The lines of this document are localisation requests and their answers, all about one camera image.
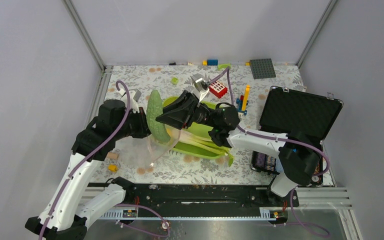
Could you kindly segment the clear zip top bag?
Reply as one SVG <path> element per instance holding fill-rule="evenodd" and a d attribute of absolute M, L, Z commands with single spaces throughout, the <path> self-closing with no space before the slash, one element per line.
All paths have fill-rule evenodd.
<path fill-rule="evenodd" d="M 153 135 L 145 138 L 133 138 L 131 136 L 118 140 L 114 152 L 118 154 L 118 160 L 136 168 L 153 167 L 155 163 L 167 154 L 179 142 L 181 131 L 167 126 L 168 142 L 161 142 Z"/>

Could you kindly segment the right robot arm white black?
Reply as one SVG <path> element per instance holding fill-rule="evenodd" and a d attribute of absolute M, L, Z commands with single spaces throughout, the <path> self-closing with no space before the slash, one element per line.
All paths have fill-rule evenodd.
<path fill-rule="evenodd" d="M 248 149 L 280 160 L 283 171 L 275 176 L 267 191 L 267 201 L 281 205 L 297 186 L 308 185 L 315 168 L 325 154 L 310 144 L 300 132 L 271 133 L 244 128 L 234 105 L 220 103 L 209 108 L 188 91 L 151 117 L 178 130 L 193 123 L 211 127 L 211 141 L 219 147 Z"/>

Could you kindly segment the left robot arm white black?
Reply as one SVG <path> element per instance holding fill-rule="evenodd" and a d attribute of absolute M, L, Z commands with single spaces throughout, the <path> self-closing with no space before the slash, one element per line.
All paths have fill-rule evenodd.
<path fill-rule="evenodd" d="M 115 148 L 116 141 L 126 137 L 142 139 L 151 134 L 144 109 L 135 104 L 134 100 L 110 99 L 99 107 L 98 115 L 77 135 L 57 191 L 39 216 L 27 219 L 27 230 L 40 239 L 82 240 L 88 228 L 112 207 L 134 202 L 134 183 L 116 177 L 103 192 L 80 205 L 92 176 Z"/>

